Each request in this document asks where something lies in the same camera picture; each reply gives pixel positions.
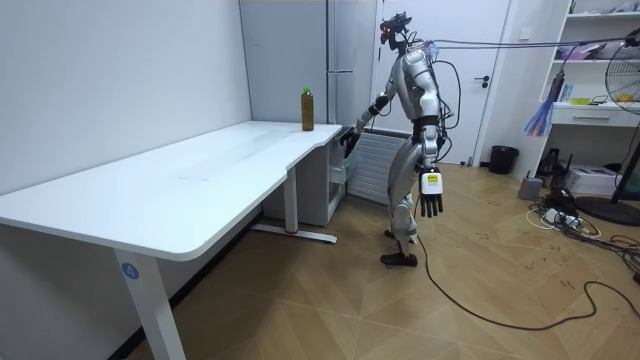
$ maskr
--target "humanoid robot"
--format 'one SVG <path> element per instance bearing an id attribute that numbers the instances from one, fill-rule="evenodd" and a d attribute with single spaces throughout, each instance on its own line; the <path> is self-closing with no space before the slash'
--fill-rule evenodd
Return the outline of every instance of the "humanoid robot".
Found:
<path id="1" fill-rule="evenodd" d="M 348 157 L 356 146 L 367 123 L 390 103 L 400 98 L 405 115 L 413 123 L 413 135 L 407 139 L 395 156 L 389 171 L 389 230 L 385 235 L 398 242 L 400 252 L 383 255 L 380 261 L 388 266 L 413 266 L 418 263 L 409 252 L 409 242 L 417 235 L 416 222 L 411 215 L 413 201 L 411 188 L 420 177 L 421 215 L 437 216 L 442 212 L 442 176 L 436 167 L 439 150 L 444 144 L 444 118 L 438 84 L 431 67 L 429 50 L 421 40 L 407 37 L 406 25 L 411 21 L 405 13 L 380 24 L 382 44 L 389 42 L 391 50 L 398 51 L 384 92 L 360 115 L 355 126 L 340 138 Z"/>

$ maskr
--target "desk top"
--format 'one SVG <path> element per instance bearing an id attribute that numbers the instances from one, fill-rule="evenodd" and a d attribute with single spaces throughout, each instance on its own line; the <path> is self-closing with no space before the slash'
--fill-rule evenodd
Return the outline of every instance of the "desk top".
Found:
<path id="1" fill-rule="evenodd" d="M 190 260 L 340 129 L 247 121 L 0 196 L 0 223 Z"/>

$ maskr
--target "desk foot base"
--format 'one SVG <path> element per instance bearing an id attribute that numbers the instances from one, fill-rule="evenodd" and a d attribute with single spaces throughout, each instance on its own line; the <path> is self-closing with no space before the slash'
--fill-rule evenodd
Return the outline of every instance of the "desk foot base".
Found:
<path id="1" fill-rule="evenodd" d="M 338 238 L 332 235 L 319 234 L 319 233 L 314 233 L 310 231 L 297 231 L 295 233 L 289 233 L 284 228 L 281 228 L 278 226 L 271 226 L 271 225 L 256 224 L 256 225 L 253 225 L 251 229 L 256 231 L 273 233 L 273 234 L 301 237 L 305 239 L 328 242 L 332 244 L 335 244 L 338 241 Z"/>

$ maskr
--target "cardboard box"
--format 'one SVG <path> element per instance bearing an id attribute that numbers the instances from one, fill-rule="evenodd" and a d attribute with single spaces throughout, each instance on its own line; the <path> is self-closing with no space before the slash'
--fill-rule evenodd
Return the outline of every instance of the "cardboard box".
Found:
<path id="1" fill-rule="evenodd" d="M 616 173 L 602 166 L 571 165 L 565 185 L 572 193 L 611 196 L 616 190 Z"/>

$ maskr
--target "desk fan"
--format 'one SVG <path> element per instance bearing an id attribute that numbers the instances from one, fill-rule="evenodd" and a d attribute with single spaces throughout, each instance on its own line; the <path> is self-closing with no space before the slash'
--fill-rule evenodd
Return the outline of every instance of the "desk fan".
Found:
<path id="1" fill-rule="evenodd" d="M 609 97 L 616 105 L 622 110 L 640 116 L 639 34 L 640 28 L 634 30 L 615 52 L 607 67 L 605 85 Z M 627 183 L 638 163 L 638 158 L 640 158 L 640 145 L 636 147 L 611 199 L 594 196 L 578 197 L 576 198 L 578 209 L 595 218 L 614 224 L 640 226 L 640 210 L 620 202 L 620 200 L 640 200 L 640 193 L 625 192 Z"/>

